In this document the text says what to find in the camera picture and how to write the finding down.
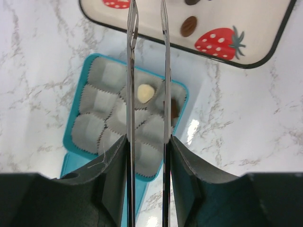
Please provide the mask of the metal tongs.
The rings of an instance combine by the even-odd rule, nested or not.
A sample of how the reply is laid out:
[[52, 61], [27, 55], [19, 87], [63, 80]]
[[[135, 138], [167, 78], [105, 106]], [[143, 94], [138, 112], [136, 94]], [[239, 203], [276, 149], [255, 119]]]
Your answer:
[[[162, 226], [170, 226], [170, 173], [171, 173], [171, 69], [169, 19], [166, 1], [160, 5], [162, 33], [165, 43], [165, 98], [163, 145]], [[134, 49], [138, 37], [139, 13], [136, 1], [130, 1], [127, 19], [127, 83], [126, 83], [126, 136], [127, 136], [127, 225], [135, 226], [135, 113], [134, 113]]]

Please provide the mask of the brown square chocolate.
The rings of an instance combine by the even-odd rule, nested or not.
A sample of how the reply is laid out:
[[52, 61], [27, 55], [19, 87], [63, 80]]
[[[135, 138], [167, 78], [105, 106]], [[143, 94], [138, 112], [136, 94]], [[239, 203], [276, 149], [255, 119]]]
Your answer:
[[178, 118], [179, 110], [178, 110], [178, 103], [176, 99], [171, 99], [171, 119]]

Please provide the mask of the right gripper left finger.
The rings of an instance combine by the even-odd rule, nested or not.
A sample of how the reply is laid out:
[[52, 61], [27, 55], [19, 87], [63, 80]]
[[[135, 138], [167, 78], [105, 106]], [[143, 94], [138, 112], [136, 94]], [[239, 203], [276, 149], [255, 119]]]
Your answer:
[[38, 173], [0, 176], [3, 227], [118, 227], [126, 183], [126, 137], [84, 166], [50, 179]]

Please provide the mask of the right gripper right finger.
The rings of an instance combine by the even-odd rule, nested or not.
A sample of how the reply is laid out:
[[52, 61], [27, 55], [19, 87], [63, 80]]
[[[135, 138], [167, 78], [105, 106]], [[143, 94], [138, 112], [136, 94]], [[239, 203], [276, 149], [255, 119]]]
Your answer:
[[302, 173], [235, 176], [171, 138], [171, 176], [180, 227], [300, 227]]

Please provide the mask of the white oval chocolate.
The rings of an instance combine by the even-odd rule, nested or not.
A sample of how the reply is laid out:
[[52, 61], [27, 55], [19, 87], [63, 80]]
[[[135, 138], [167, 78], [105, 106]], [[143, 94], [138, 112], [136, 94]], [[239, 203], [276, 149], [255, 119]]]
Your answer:
[[141, 84], [137, 89], [137, 99], [140, 103], [149, 102], [155, 94], [155, 89], [149, 84]]

